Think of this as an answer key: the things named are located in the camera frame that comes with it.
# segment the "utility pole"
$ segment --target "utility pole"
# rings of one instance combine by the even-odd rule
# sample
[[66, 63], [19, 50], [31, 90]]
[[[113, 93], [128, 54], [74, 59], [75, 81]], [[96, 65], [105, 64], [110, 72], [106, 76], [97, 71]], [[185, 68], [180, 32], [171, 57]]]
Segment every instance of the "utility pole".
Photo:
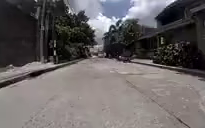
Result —
[[45, 8], [46, 8], [46, 1], [43, 0], [43, 5], [41, 9], [41, 30], [40, 30], [40, 61], [44, 63], [44, 30], [45, 30], [45, 25], [44, 25], [44, 19], [45, 19]]

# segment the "shrub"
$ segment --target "shrub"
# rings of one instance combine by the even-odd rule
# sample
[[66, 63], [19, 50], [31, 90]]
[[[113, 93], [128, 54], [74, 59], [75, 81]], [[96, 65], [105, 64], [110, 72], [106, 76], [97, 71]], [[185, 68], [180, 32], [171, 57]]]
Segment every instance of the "shrub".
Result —
[[153, 62], [168, 66], [205, 69], [205, 56], [191, 43], [169, 44], [156, 50]]

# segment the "cloud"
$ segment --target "cloud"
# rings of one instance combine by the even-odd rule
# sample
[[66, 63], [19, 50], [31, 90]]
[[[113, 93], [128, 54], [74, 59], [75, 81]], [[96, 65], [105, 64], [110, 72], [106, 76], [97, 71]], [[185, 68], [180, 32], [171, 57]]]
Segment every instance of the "cloud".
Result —
[[[89, 24], [96, 30], [97, 39], [101, 41], [103, 33], [118, 20], [115, 16], [109, 18], [104, 15], [102, 3], [118, 4], [120, 1], [123, 0], [70, 0], [70, 5], [75, 12], [85, 10], [90, 17]], [[130, 0], [131, 7], [122, 19], [138, 18], [141, 24], [155, 27], [154, 17], [173, 1], [175, 0]]]
[[123, 0], [100, 0], [101, 2], [120, 2]]
[[70, 6], [75, 12], [85, 10], [86, 15], [91, 19], [103, 12], [100, 0], [70, 0]]
[[117, 18], [112, 17], [108, 18], [104, 16], [102, 13], [99, 13], [99, 15], [96, 18], [90, 19], [89, 24], [95, 29], [95, 34], [97, 36], [97, 41], [99, 44], [101, 44], [101, 39], [103, 37], [103, 34], [108, 31], [110, 25], [115, 24], [118, 21]]
[[175, 0], [131, 0], [132, 7], [123, 19], [138, 18], [140, 23], [156, 26], [155, 17]]

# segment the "concrete curb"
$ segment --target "concrete curb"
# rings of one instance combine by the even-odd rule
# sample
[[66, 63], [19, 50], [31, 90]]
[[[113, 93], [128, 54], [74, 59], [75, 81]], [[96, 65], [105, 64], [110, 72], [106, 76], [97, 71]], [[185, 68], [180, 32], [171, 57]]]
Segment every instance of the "concrete curb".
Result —
[[0, 89], [3, 88], [3, 87], [8, 86], [10, 84], [14, 84], [14, 83], [17, 83], [17, 82], [22, 81], [24, 79], [27, 79], [27, 78], [36, 77], [36, 76], [39, 76], [41, 74], [51, 72], [51, 71], [54, 71], [54, 70], [59, 69], [59, 68], [63, 68], [63, 67], [78, 63], [82, 60], [84, 60], [84, 59], [79, 59], [79, 60], [66, 62], [66, 63], [63, 63], [63, 64], [58, 64], [55, 67], [50, 67], [50, 68], [44, 68], [44, 69], [34, 70], [34, 71], [30, 71], [30, 72], [25, 72], [25, 73], [22, 73], [22, 74], [19, 74], [19, 75], [10, 77], [10, 78], [0, 80]]
[[136, 61], [132, 61], [131, 63], [141, 64], [141, 65], [146, 65], [146, 66], [153, 66], [153, 67], [178, 71], [178, 72], [182, 72], [182, 73], [187, 73], [187, 74], [191, 74], [194, 76], [205, 77], [205, 71], [196, 70], [196, 69], [187, 69], [187, 68], [172, 67], [172, 66], [159, 65], [159, 64], [150, 64], [150, 63], [143, 63], [143, 62], [136, 62]]

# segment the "street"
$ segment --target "street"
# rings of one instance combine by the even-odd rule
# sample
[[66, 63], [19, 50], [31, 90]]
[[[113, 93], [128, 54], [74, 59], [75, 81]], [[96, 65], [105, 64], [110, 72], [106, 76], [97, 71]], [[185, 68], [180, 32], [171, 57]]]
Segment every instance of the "street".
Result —
[[205, 78], [87, 59], [0, 89], [0, 128], [205, 128]]

